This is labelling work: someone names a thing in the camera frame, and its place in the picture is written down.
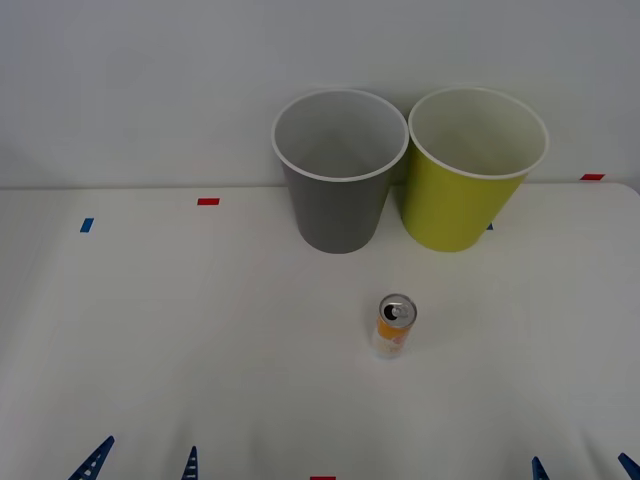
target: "cup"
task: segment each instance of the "cup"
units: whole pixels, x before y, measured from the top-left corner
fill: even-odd
[[[314,92],[280,112],[271,141],[302,238],[327,253],[366,245],[409,143],[398,109],[359,90]]]
[[[433,250],[475,244],[527,174],[549,134],[527,105],[487,88],[447,88],[409,115],[413,142],[402,220]]]

